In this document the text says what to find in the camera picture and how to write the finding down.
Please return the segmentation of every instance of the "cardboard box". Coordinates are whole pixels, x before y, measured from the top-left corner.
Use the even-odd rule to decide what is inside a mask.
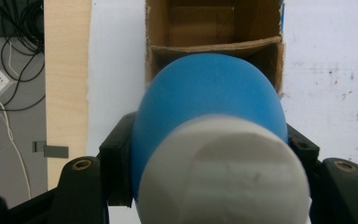
[[[183,56],[215,52],[242,58],[281,89],[279,0],[146,0],[146,82]]]

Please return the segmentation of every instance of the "wooden board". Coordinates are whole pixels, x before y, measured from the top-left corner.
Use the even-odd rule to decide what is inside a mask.
[[[62,167],[86,154],[91,0],[45,1],[46,114],[49,146],[69,147],[69,159],[48,159],[48,188]]]

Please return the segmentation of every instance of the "blue balloon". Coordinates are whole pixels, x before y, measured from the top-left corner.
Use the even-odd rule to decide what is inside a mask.
[[[204,115],[247,119],[288,141],[280,99],[252,64],[210,53],[178,59],[155,77],[136,115],[131,140],[135,200],[144,168],[162,140],[182,123]]]

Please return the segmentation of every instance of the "white wall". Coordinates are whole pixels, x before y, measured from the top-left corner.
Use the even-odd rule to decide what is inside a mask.
[[[282,105],[320,159],[358,163],[358,1],[286,0]],[[94,0],[89,42],[88,154],[137,109],[145,86],[144,0]],[[111,209],[112,223],[140,223]]]

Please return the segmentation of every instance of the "dark gray wall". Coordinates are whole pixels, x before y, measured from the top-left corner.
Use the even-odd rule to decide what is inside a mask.
[[[0,37],[0,52],[5,39]],[[13,46],[20,48],[20,43],[13,39]],[[4,51],[5,63],[8,59],[8,51]],[[20,73],[21,69],[30,59],[12,52],[12,67]],[[40,69],[44,61],[43,55],[38,55],[30,64],[24,77],[32,77]],[[12,95],[15,85],[0,97],[5,101]],[[7,108],[22,108],[31,105],[45,94],[45,72],[43,71],[34,81],[21,83],[19,93]],[[46,140],[46,105],[42,101],[37,106],[21,112],[8,112],[11,130],[14,140],[22,154],[25,167],[31,184],[32,196],[45,192],[48,188],[47,160],[43,153],[33,153],[33,141]],[[0,118],[0,196],[7,200],[9,207],[15,206],[27,200],[25,178],[15,148],[11,145],[5,123]]]

